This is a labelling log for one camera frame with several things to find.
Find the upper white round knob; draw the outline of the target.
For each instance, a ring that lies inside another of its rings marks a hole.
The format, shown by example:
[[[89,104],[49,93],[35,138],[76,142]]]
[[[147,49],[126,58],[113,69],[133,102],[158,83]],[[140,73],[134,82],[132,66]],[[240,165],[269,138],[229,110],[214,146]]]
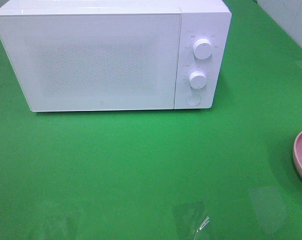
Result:
[[[213,52],[213,45],[208,38],[200,38],[193,43],[193,54],[195,58],[204,60],[209,58]]]

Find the white microwave oven body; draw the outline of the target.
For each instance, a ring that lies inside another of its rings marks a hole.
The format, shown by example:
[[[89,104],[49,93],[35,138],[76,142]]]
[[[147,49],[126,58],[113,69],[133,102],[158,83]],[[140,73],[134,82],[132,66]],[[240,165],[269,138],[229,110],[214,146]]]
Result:
[[[174,107],[157,110],[210,108],[232,18],[221,0],[10,0],[0,7],[0,16],[118,14],[180,14]],[[208,38],[213,45],[212,55],[204,60],[195,58],[192,47],[201,38]],[[190,86],[189,75],[195,71],[206,74],[207,84],[201,89]],[[186,103],[192,94],[201,96],[199,105]]]

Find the lower white round knob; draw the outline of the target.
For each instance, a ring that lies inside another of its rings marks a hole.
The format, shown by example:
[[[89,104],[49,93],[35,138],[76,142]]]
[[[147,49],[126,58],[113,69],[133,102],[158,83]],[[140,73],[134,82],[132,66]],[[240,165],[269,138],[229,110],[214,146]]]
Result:
[[[193,89],[202,89],[207,84],[207,77],[203,71],[194,71],[189,75],[189,83]]]

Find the white round knob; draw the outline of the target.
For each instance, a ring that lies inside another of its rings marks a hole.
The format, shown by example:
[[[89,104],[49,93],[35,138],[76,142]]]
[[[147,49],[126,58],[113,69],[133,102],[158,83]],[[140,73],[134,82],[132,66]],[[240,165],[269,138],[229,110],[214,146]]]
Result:
[[[207,84],[207,77],[203,71],[194,71],[189,75],[189,83],[193,89],[202,89]]]
[[[193,43],[193,54],[195,58],[204,60],[209,58],[213,52],[213,45],[208,38],[200,38]]]

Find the green table mat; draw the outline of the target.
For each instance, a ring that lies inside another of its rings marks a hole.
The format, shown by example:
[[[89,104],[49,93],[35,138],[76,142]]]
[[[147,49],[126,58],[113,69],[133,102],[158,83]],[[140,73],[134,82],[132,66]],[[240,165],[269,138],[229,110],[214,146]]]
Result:
[[[302,240],[302,49],[226,4],[210,109],[34,113],[0,42],[0,240]]]

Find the white round door button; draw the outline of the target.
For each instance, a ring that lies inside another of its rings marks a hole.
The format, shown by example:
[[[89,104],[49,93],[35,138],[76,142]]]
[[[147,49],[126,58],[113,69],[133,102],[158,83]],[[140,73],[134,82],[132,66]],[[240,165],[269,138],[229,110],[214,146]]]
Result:
[[[197,106],[201,103],[201,96],[198,94],[192,94],[187,97],[186,103],[190,106]]]

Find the white microwave door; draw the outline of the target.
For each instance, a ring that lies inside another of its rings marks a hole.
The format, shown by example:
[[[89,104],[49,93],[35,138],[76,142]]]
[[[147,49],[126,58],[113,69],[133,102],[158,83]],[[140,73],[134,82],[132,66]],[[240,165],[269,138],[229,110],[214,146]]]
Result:
[[[0,15],[34,112],[174,107],[180,14]]]

